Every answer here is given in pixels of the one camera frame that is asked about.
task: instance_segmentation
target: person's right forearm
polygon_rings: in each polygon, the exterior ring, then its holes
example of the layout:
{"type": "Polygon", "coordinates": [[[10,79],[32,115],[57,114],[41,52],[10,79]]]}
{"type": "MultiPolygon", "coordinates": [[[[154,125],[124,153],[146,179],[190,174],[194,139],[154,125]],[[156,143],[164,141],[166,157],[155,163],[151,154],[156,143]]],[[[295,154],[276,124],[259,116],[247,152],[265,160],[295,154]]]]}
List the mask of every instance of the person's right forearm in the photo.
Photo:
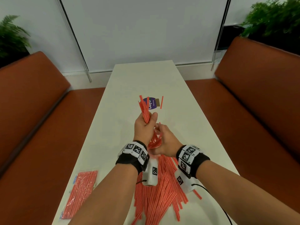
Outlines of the person's right forearm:
{"type": "Polygon", "coordinates": [[[300,214],[210,160],[199,166],[196,177],[238,224],[300,224],[300,214]]]}

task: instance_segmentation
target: orange-brown seat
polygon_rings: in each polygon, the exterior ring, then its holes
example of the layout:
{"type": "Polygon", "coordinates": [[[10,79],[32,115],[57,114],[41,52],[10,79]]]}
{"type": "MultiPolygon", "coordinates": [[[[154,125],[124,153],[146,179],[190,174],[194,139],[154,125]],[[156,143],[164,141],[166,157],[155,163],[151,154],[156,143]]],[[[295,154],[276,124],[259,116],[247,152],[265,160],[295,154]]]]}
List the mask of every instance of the orange-brown seat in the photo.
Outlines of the orange-brown seat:
{"type": "Polygon", "coordinates": [[[0,69],[0,175],[69,87],[42,52],[0,69]]]}
{"type": "Polygon", "coordinates": [[[300,164],[216,79],[186,83],[239,174],[300,213],[300,164]]]}
{"type": "Polygon", "coordinates": [[[215,75],[300,161],[300,56],[237,37],[215,75]]]}
{"type": "Polygon", "coordinates": [[[51,224],[104,88],[70,91],[0,179],[0,224],[51,224]]]}

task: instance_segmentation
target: hand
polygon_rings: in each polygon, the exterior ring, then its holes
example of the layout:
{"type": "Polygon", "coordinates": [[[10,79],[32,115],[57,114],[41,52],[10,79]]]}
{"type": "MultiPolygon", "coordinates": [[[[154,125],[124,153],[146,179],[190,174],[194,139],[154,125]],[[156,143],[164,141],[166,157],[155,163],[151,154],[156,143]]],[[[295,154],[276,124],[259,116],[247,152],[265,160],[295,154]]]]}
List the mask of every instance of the hand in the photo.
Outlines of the hand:
{"type": "Polygon", "coordinates": [[[176,157],[176,153],[179,148],[182,147],[182,143],[176,138],[176,136],[170,131],[167,125],[156,124],[155,129],[162,133],[161,146],[151,149],[153,155],[165,155],[168,157],[176,157]]]}
{"type": "Polygon", "coordinates": [[[145,123],[143,114],[141,113],[134,123],[134,137],[133,140],[139,140],[148,146],[154,134],[154,127],[157,121],[158,114],[154,112],[150,114],[150,121],[145,123]]]}

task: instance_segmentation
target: white table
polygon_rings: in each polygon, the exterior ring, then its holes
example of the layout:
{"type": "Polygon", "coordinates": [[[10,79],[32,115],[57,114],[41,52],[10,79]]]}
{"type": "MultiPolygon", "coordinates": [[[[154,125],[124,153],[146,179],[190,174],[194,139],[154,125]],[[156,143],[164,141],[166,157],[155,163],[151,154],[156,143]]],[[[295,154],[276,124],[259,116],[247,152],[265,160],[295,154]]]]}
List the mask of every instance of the white table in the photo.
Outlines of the white table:
{"type": "MultiPolygon", "coordinates": [[[[168,125],[183,144],[197,145],[212,161],[238,174],[173,61],[118,64],[108,81],[53,224],[69,223],[59,217],[78,172],[98,170],[96,182],[99,183],[114,167],[118,152],[133,138],[134,121],[141,112],[139,95],[159,98],[160,102],[164,96],[162,109],[151,110],[158,113],[158,122],[168,125]]],[[[219,204],[202,188],[197,187],[197,191],[203,199],[199,200],[193,192],[187,194],[189,202],[180,210],[180,223],[170,207],[160,224],[229,224],[219,204]]],[[[131,224],[134,212],[132,201],[124,224],[131,224]]]]}

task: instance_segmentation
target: person's left hand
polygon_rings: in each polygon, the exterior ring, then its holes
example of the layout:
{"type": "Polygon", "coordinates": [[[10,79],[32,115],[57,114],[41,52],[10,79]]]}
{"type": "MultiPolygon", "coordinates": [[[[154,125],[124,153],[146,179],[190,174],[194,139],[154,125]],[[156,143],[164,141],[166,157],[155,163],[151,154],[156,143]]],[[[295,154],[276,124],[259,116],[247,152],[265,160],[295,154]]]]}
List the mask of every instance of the person's left hand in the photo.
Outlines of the person's left hand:
{"type": "Polygon", "coordinates": [[[150,114],[150,121],[145,123],[143,114],[141,113],[134,123],[134,137],[133,140],[139,140],[148,146],[154,134],[154,127],[157,121],[158,113],[150,114]]]}

